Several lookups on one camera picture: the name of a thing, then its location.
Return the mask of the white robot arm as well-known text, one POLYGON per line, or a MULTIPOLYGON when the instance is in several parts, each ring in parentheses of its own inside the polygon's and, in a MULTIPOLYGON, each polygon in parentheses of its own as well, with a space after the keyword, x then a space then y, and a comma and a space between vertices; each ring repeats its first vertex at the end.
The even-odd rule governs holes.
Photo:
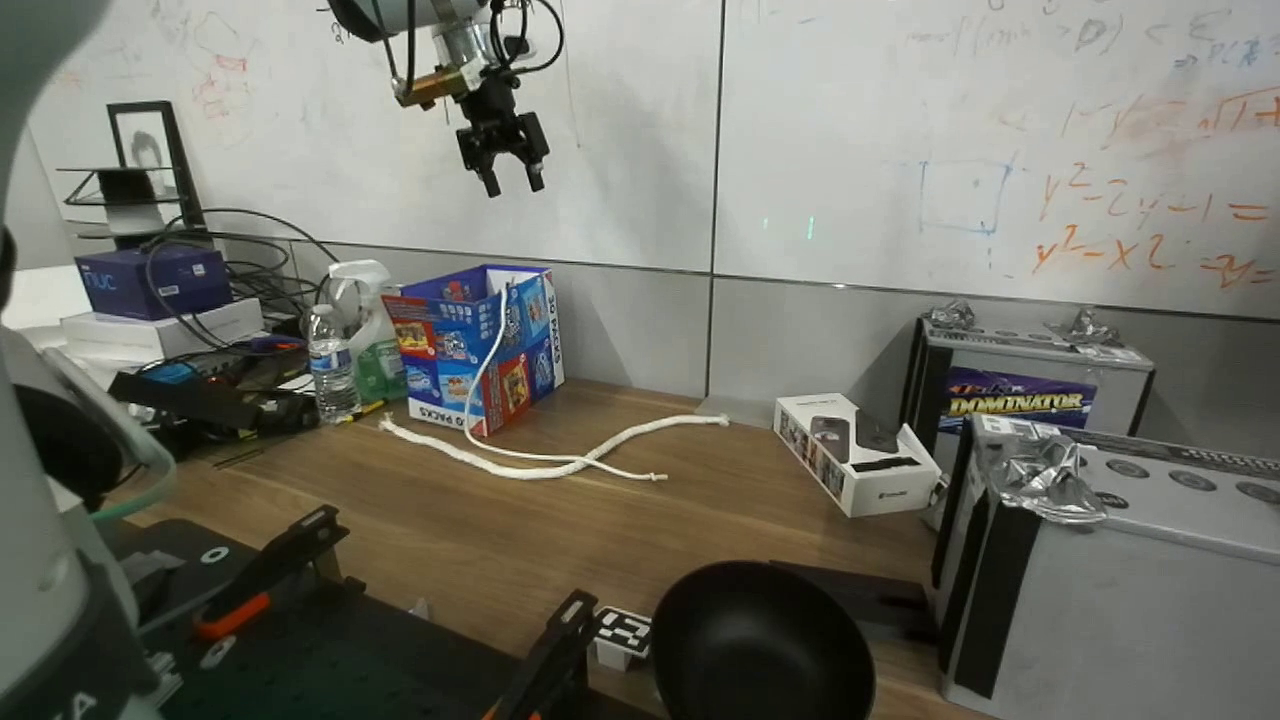
MULTIPOLYGON (((0 4, 0 201, 11 189, 27 115, 91 34, 108 0, 0 4)), ((164 720, 179 691, 167 650, 140 636, 140 602, 101 528, 41 460, 37 432, 65 419, 91 438, 140 438, 155 485, 172 457, 62 350, 21 330, 0 355, 0 711, 5 720, 164 720)))

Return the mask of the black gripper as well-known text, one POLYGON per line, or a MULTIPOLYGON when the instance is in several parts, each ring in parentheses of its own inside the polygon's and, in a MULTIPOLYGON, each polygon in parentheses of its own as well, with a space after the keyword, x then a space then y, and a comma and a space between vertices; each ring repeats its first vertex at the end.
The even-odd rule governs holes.
POLYGON ((480 177, 488 196, 500 196, 494 161, 500 151, 523 162, 533 193, 546 193, 547 138, 538 113, 517 106, 522 74, 488 69, 480 89, 464 96, 464 127, 455 131, 464 162, 480 177))

